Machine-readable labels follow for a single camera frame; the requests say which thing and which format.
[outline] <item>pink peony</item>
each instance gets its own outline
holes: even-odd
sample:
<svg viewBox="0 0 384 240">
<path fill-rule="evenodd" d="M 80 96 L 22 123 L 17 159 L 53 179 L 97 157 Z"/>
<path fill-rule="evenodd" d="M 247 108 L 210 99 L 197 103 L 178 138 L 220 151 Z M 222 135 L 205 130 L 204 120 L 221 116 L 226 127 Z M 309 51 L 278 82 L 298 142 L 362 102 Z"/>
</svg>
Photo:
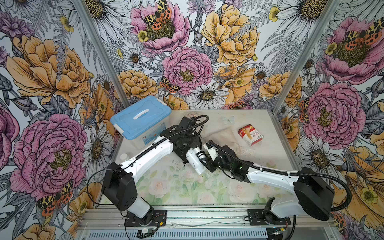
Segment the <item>pink peony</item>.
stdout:
<svg viewBox="0 0 384 240">
<path fill-rule="evenodd" d="M 366 116 L 360 106 L 356 88 L 347 83 L 322 83 L 310 97 L 304 132 L 328 142 L 331 149 L 347 147 L 364 127 Z"/>
<path fill-rule="evenodd" d="M 12 142 L 19 134 L 19 123 L 14 116 L 0 106 L 0 170 L 8 163 L 12 152 Z"/>
<path fill-rule="evenodd" d="M 165 51 L 173 51 L 179 46 L 184 46 L 188 42 L 190 23 L 188 17 L 184 18 L 184 15 L 180 13 L 179 6 L 168 0 L 168 7 L 172 11 L 171 24 L 174 27 L 172 37 L 162 37 L 156 39 L 150 39 L 144 41 L 143 44 L 146 50 L 151 54 L 160 54 Z M 147 32 L 147 25 L 144 23 L 143 18 L 149 15 L 154 15 L 157 11 L 157 3 L 154 7 L 148 5 L 147 8 L 140 6 L 140 8 L 132 8 L 132 33 L 138 34 L 140 31 Z"/>
<path fill-rule="evenodd" d="M 36 121 L 23 131 L 15 143 L 16 168 L 11 189 L 31 194 L 36 200 L 55 195 L 70 181 L 77 187 L 85 175 L 83 164 L 87 134 L 65 114 Z"/>
<path fill-rule="evenodd" d="M 173 85 L 179 86 L 181 94 L 188 95 L 191 90 L 208 84 L 212 80 L 211 60 L 207 55 L 198 53 L 194 48 L 178 48 L 162 63 L 164 77 L 168 78 Z"/>
<path fill-rule="evenodd" d="M 327 76 L 357 85 L 375 76 L 384 67 L 384 36 L 372 45 L 362 41 L 351 51 L 345 48 L 347 31 L 360 33 L 372 24 L 365 23 L 365 19 L 358 22 L 357 18 L 352 20 L 348 17 L 333 31 L 333 36 L 327 40 L 328 47 L 321 66 Z"/>
</svg>

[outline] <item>plastic storage box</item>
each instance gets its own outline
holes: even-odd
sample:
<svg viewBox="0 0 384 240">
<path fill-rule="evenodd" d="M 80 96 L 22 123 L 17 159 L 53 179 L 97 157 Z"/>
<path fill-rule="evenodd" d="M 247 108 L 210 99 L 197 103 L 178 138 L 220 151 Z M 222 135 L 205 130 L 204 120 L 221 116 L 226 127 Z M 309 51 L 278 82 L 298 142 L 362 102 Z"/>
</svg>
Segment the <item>plastic storage box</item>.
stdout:
<svg viewBox="0 0 384 240">
<path fill-rule="evenodd" d="M 154 96 L 148 96 L 111 118 L 113 126 L 132 144 L 141 149 L 166 129 L 171 108 Z"/>
</svg>

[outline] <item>cable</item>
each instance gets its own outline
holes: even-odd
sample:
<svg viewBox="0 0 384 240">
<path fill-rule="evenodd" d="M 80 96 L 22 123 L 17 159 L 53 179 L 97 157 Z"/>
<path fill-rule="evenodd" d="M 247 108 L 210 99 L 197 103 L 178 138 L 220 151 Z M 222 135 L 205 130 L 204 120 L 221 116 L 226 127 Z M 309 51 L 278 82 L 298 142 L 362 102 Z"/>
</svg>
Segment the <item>cable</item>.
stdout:
<svg viewBox="0 0 384 240">
<path fill-rule="evenodd" d="M 255 165 L 251 165 L 251 164 L 239 159 L 238 157 L 233 156 L 230 153 L 226 152 L 219 145 L 214 143 L 212 140 L 210 140 L 209 143 L 212 144 L 215 148 L 217 148 L 220 151 L 222 151 L 223 153 L 225 153 L 226 155 L 228 155 L 229 157 L 233 158 L 235 161 L 238 161 L 238 162 L 240 162 L 244 165 L 247 165 L 251 168 L 260 170 L 260 167 L 255 166 Z M 263 171 L 288 176 L 288 173 L 283 172 L 283 171 L 279 171 L 279 170 L 263 168 Z M 348 185 L 345 182 L 343 182 L 342 180 L 338 179 L 337 177 L 327 175 L 327 174 L 321 174 L 321 173 L 303 173 L 303 172 L 291 173 L 290 176 L 293 176 L 293 177 L 306 177 L 306 176 L 324 177 L 324 178 L 328 178 L 328 179 L 331 179 L 332 181 L 340 183 L 344 187 L 344 189 L 347 193 L 347 198 L 341 205 L 331 208 L 331 212 L 340 211 L 341 209 L 346 208 L 352 201 L 352 192 L 349 189 Z"/>
<path fill-rule="evenodd" d="M 120 172 L 120 171 L 123 171 L 125 170 L 126 168 L 128 167 L 125 167 L 123 169 L 101 169 L 100 171 L 97 171 L 96 173 L 92 174 L 90 176 L 90 178 L 88 178 L 88 181 L 87 181 L 87 194 L 88 194 L 88 197 L 90 198 L 90 200 L 94 203 L 94 204 L 97 204 L 97 205 L 100 205 L 100 206 L 114 206 L 114 204 L 101 204 L 101 203 L 98 203 L 98 202 L 95 202 L 91 196 L 91 194 L 89 193 L 89 181 L 91 180 L 91 178 L 93 178 L 96 174 L 98 174 L 99 172 L 102 172 L 102 171 L 107 171 L 107 170 L 111 170 L 111 171 L 115 171 L 115 172 Z"/>
<path fill-rule="evenodd" d="M 129 236 L 128 236 L 128 233 L 127 233 L 127 227 L 125 226 L 125 224 L 124 224 L 124 229 L 125 229 L 125 234 L 127 235 L 127 238 L 128 238 L 129 240 L 131 240 L 131 239 L 129 238 Z"/>
<path fill-rule="evenodd" d="M 293 223 L 292 223 L 292 230 L 289 233 L 288 237 L 285 240 L 290 240 L 293 236 L 293 232 L 295 231 L 296 228 L 296 215 L 293 215 Z"/>
<path fill-rule="evenodd" d="M 182 132 L 186 132 L 186 131 L 189 131 L 189 130 L 191 130 L 191 129 L 194 129 L 194 128 L 197 128 L 197 127 L 199 127 L 199 126 L 202 126 L 202 125 L 204 125 L 206 122 L 208 122 L 209 117 L 208 117 L 207 115 L 201 115 L 201 116 L 198 116 L 198 117 L 195 118 L 195 120 L 197 120 L 197 119 L 199 119 L 199 118 L 202 118 L 202 117 L 205 117 L 205 120 L 202 121 L 201 123 L 198 123 L 198 124 L 196 124 L 196 125 L 194 125 L 194 126 L 192 126 L 192 127 L 186 128 L 186 129 L 184 129 L 184 130 L 182 130 L 182 131 L 180 131 L 180 132 L 176 132 L 176 133 L 174 133 L 174 134 L 172 134 L 172 135 L 170 135 L 170 136 L 168 136 L 168 137 L 166 137 L 166 138 L 161 139 L 160 141 L 158 141 L 158 142 L 156 142 L 156 143 L 152 143 L 152 146 L 151 146 L 151 147 L 147 148 L 147 149 L 144 150 L 142 153 L 140 153 L 139 155 L 136 156 L 135 160 L 129 165 L 129 167 L 130 167 L 130 166 L 133 166 L 133 164 L 135 163 L 135 161 L 137 161 L 138 159 L 140 159 L 142 156 L 144 156 L 145 154 L 147 154 L 147 153 L 148 153 L 149 151 L 151 151 L 152 149 L 156 148 L 156 147 L 157 147 L 158 145 L 160 145 L 162 142 L 164 142 L 164 141 L 170 139 L 171 137 L 174 137 L 174 136 L 176 136 L 176 135 L 179 135 L 179 134 L 182 133 Z"/>
</svg>

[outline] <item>yellow flower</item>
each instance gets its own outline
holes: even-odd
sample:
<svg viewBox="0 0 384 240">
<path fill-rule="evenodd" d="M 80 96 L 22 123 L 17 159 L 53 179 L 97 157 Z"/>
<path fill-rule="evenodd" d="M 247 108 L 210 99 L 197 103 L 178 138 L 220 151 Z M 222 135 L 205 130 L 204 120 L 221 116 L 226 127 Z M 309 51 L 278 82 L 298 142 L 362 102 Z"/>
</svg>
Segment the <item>yellow flower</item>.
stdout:
<svg viewBox="0 0 384 240">
<path fill-rule="evenodd" d="M 267 78 L 266 80 L 268 81 L 268 84 L 263 84 L 259 88 L 260 97 L 267 97 L 267 99 L 271 99 L 274 96 L 278 96 L 283 89 L 284 84 L 288 80 L 290 73 L 291 71 L 285 72 L 283 74 L 278 73 L 272 75 L 270 78 Z M 285 102 L 290 108 L 293 108 L 301 98 L 302 82 L 302 77 L 298 76 L 287 97 L 285 98 Z"/>
<path fill-rule="evenodd" d="M 269 20 L 272 20 L 272 22 L 276 22 L 279 18 L 277 17 L 277 14 L 280 12 L 278 7 L 272 7 L 269 11 L 270 14 L 268 16 Z"/>
<path fill-rule="evenodd" d="M 56 227 L 45 224 L 41 226 L 39 223 L 30 225 L 23 233 L 20 233 L 14 240 L 55 240 Z"/>
<path fill-rule="evenodd" d="M 207 46 L 216 45 L 218 48 L 219 63 L 241 66 L 247 62 L 247 58 L 255 55 L 256 43 L 260 35 L 260 32 L 256 31 L 257 28 L 254 27 L 240 36 L 235 35 L 247 24 L 249 24 L 249 17 L 240 15 L 240 10 L 233 5 L 224 4 L 220 16 L 214 11 L 208 14 L 201 34 L 209 41 L 206 43 Z"/>
<path fill-rule="evenodd" d="M 137 37 L 139 38 L 140 42 L 148 41 L 148 33 L 146 31 L 140 30 L 140 32 L 137 34 Z"/>
<path fill-rule="evenodd" d="M 325 53 L 328 55 L 332 55 L 333 51 L 336 50 L 336 48 L 337 48 L 337 43 L 335 43 L 335 42 L 330 43 L 328 45 L 327 49 L 325 50 Z"/>
<path fill-rule="evenodd" d="M 70 22 L 69 22 L 68 18 L 66 18 L 64 16 L 61 16 L 60 17 L 60 22 L 64 26 L 64 28 L 65 28 L 65 30 L 67 32 L 72 32 L 73 33 L 73 27 L 70 25 Z"/>
<path fill-rule="evenodd" d="M 354 219 L 366 215 L 365 225 L 376 228 L 384 222 L 384 162 L 365 146 L 349 146 L 345 150 L 348 170 L 340 173 L 352 191 L 352 202 L 341 212 Z M 340 205 L 347 194 L 345 189 L 334 187 L 333 203 Z"/>
<path fill-rule="evenodd" d="M 46 104 L 53 95 L 62 96 L 75 108 L 81 99 L 91 93 L 89 73 L 79 55 L 69 47 L 66 48 L 65 62 L 61 71 L 61 80 L 57 78 L 56 59 L 58 45 L 51 39 L 42 42 L 39 38 L 15 37 L 13 45 L 23 54 L 23 58 L 7 58 L 7 70 L 22 96 L 43 96 L 41 104 Z"/>
<path fill-rule="evenodd" d="M 295 151 L 299 145 L 300 130 L 299 130 L 299 120 L 296 118 L 288 119 L 288 116 L 281 121 L 281 127 L 283 128 L 284 134 L 288 139 L 288 143 L 292 148 L 292 151 Z"/>
<path fill-rule="evenodd" d="M 169 95 L 168 98 L 164 97 L 163 101 L 172 109 L 172 110 L 188 110 L 188 104 L 182 99 L 177 98 L 173 95 Z"/>
<path fill-rule="evenodd" d="M 109 99 L 109 93 L 99 83 L 96 91 L 92 92 L 92 97 L 83 98 L 83 103 L 79 109 L 80 123 L 91 126 L 96 121 L 96 125 L 99 127 L 103 122 L 113 136 L 115 131 L 111 123 L 111 117 L 114 114 L 112 108 L 113 104 Z"/>
<path fill-rule="evenodd" d="M 159 93 L 156 81 L 148 77 L 145 73 L 135 70 L 122 71 L 118 75 L 118 79 L 128 98 L 136 96 L 143 99 L 148 95 L 155 96 Z M 114 96 L 118 98 L 116 89 L 113 93 Z"/>
<path fill-rule="evenodd" d="M 124 59 L 123 53 L 122 53 L 122 51 L 120 50 L 120 48 L 117 49 L 117 53 L 118 53 L 118 55 L 119 55 L 119 58 Z"/>
<path fill-rule="evenodd" d="M 366 202 L 367 204 L 376 204 L 377 203 L 377 194 L 372 189 L 369 190 L 368 188 L 363 188 L 362 193 L 360 194 L 361 199 Z"/>
<path fill-rule="evenodd" d="M 93 200 L 97 199 L 101 191 L 101 183 L 99 182 L 90 183 L 88 186 L 88 190 L 92 199 Z M 93 202 L 89 198 L 87 193 L 87 186 L 85 186 L 79 192 L 78 197 L 71 202 L 70 209 L 72 210 L 72 212 L 69 215 L 67 215 L 67 219 L 71 222 L 80 220 L 80 218 L 83 216 L 85 211 L 91 208 L 93 208 Z"/>
<path fill-rule="evenodd" d="M 240 100 L 252 89 L 253 75 L 255 68 L 237 68 L 237 66 L 229 64 L 219 67 L 214 76 L 224 82 L 222 88 L 228 88 L 225 104 L 234 103 Z"/>
</svg>

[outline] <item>table surface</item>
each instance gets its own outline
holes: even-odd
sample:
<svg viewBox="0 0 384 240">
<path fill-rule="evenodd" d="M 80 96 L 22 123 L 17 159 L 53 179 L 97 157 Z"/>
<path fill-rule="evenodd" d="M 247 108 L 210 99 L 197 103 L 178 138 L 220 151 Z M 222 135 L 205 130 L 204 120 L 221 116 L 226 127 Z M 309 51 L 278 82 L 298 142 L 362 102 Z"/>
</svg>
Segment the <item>table surface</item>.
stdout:
<svg viewBox="0 0 384 240">
<path fill-rule="evenodd" d="M 267 110 L 198 110 L 172 111 L 167 119 L 167 127 L 179 124 L 183 116 L 208 115 L 209 121 L 201 132 L 203 144 L 214 133 L 231 131 L 229 142 L 237 142 L 240 159 L 258 163 L 262 166 L 282 170 L 292 170 L 288 156 L 272 124 Z M 263 135 L 261 142 L 248 146 L 237 134 L 248 124 Z M 220 139 L 220 145 L 226 139 Z M 115 162 L 120 164 L 120 155 L 127 153 L 133 157 L 140 149 L 135 149 L 123 139 L 116 151 Z M 230 179 L 220 170 L 211 173 L 204 171 L 200 176 L 175 154 L 171 153 L 159 160 L 137 182 L 137 192 L 151 205 L 201 205 L 201 204 L 264 204 L 270 197 L 282 197 L 290 193 L 264 184 L 249 184 Z M 101 203 L 110 203 L 103 196 Z"/>
</svg>

